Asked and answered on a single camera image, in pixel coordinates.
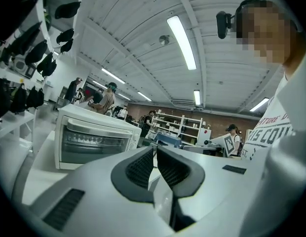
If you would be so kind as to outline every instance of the person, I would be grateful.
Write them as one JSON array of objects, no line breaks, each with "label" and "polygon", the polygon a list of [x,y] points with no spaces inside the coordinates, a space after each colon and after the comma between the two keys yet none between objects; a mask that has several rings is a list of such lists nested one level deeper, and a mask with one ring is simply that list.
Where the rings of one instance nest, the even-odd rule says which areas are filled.
[{"label": "person", "polygon": [[234,143],[234,151],[230,154],[231,156],[238,156],[238,148],[241,143],[241,138],[239,136],[238,128],[235,124],[229,125],[226,129],[227,132],[230,132],[232,141]]},{"label": "person", "polygon": [[92,99],[94,104],[99,104],[100,101],[103,99],[102,91],[100,89],[98,91],[95,91],[93,95],[91,95],[85,100],[85,102],[89,102]]},{"label": "person", "polygon": [[252,47],[265,62],[282,65],[284,76],[261,120],[251,132],[241,152],[242,159],[252,160],[255,152],[292,133],[291,122],[278,94],[294,73],[306,69],[306,36],[275,3],[268,0],[245,0],[237,8],[231,34],[243,45]]},{"label": "person", "polygon": [[121,109],[117,115],[118,119],[124,120],[127,118],[128,111],[127,111],[127,106],[123,106],[123,109]]},{"label": "person", "polygon": [[74,104],[75,104],[75,105],[78,105],[78,104],[83,100],[83,98],[84,98],[83,89],[82,89],[82,88],[79,88],[79,89],[78,89],[78,92],[77,92],[77,94],[76,94],[76,96],[75,96],[75,102],[74,102]]},{"label": "person", "polygon": [[112,115],[112,111],[115,109],[115,90],[117,85],[114,82],[108,84],[106,94],[99,104],[91,103],[89,106],[96,109],[97,113],[105,114],[107,116]]},{"label": "person", "polygon": [[79,85],[81,81],[82,79],[78,77],[70,83],[70,86],[64,96],[63,107],[70,104],[73,101],[73,98],[76,93],[76,86]]},{"label": "person", "polygon": [[149,129],[151,127],[155,127],[155,124],[152,123],[152,119],[153,119],[155,114],[156,114],[156,111],[150,111],[149,114],[147,114],[144,117],[144,123],[143,123],[143,126],[142,126],[142,131],[141,131],[140,137],[145,138],[146,135],[149,132]]}]

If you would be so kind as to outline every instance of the brick wall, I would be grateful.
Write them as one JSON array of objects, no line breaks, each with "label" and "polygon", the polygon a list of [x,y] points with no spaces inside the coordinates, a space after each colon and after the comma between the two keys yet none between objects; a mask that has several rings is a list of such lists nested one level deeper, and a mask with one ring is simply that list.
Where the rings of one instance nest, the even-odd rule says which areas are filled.
[{"label": "brick wall", "polygon": [[157,106],[146,106],[146,105],[136,105],[136,104],[128,104],[128,114],[131,115],[135,119],[139,119],[142,115],[148,114],[149,111],[155,110],[156,112],[161,109],[163,113],[172,114],[175,116],[185,115],[187,118],[192,119],[201,119],[206,121],[206,124],[211,125],[211,138],[216,138],[226,134],[226,128],[230,124],[235,124],[242,131],[242,138],[245,139],[245,132],[247,129],[253,129],[258,123],[257,120],[245,119],[245,118],[236,118],[236,117],[228,117],[207,113],[199,113],[199,112],[189,112],[189,111],[181,111],[172,108],[165,107],[157,107]]}]

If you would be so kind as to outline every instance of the smoke detector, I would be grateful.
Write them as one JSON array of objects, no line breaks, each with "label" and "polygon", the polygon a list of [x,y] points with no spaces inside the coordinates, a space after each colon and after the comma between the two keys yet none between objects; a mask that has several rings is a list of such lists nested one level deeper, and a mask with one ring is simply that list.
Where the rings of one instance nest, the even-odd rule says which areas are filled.
[{"label": "smoke detector", "polygon": [[158,40],[161,43],[161,45],[167,45],[169,44],[169,35],[162,35],[161,37],[159,37]]}]

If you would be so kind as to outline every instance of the oven window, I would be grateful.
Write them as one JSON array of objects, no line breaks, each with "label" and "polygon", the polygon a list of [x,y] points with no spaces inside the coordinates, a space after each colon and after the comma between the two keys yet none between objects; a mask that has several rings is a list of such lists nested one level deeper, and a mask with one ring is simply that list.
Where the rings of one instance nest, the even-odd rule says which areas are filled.
[{"label": "oven window", "polygon": [[122,153],[128,138],[114,138],[72,132],[64,126],[61,162],[85,164],[100,158]]}]

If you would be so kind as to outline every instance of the fluorescent light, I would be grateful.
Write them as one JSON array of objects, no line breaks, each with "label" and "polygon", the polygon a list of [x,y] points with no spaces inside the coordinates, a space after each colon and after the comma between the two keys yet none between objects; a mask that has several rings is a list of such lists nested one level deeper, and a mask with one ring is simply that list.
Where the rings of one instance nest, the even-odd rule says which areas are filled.
[{"label": "fluorescent light", "polygon": [[189,70],[196,69],[196,63],[194,61],[191,45],[189,43],[187,34],[178,16],[167,19],[169,27],[172,29],[173,34],[178,42],[179,47],[184,55],[187,67]]},{"label": "fluorescent light", "polygon": [[128,99],[129,101],[131,101],[130,98],[127,98],[127,97],[125,97],[124,95],[121,95],[120,93],[118,93],[118,95],[124,97],[125,99]]},{"label": "fluorescent light", "polygon": [[105,87],[105,86],[101,85],[100,83],[98,83],[98,82],[96,82],[96,81],[93,81],[93,83],[98,84],[99,86],[101,86],[101,87],[103,87],[103,88],[107,89],[107,87]]},{"label": "fluorescent light", "polygon": [[143,95],[141,92],[138,92],[138,94],[140,94],[141,96],[143,96],[144,98],[146,98],[147,100],[149,100],[150,102],[152,102],[152,100],[150,98],[148,98],[147,96]]},{"label": "fluorescent light", "polygon": [[200,90],[194,90],[193,94],[196,105],[200,105]]},{"label": "fluorescent light", "polygon": [[260,106],[264,105],[265,103],[267,103],[269,101],[269,98],[264,98],[258,105],[256,105],[255,107],[253,107],[252,109],[250,109],[250,112],[254,112],[255,110],[257,110]]},{"label": "fluorescent light", "polygon": [[115,78],[117,81],[119,81],[119,82],[125,84],[125,82],[124,82],[123,80],[119,79],[118,77],[116,77],[115,75],[113,75],[113,74],[110,73],[109,71],[105,70],[104,68],[102,68],[102,71],[104,71],[107,75],[109,75],[109,76]]}]

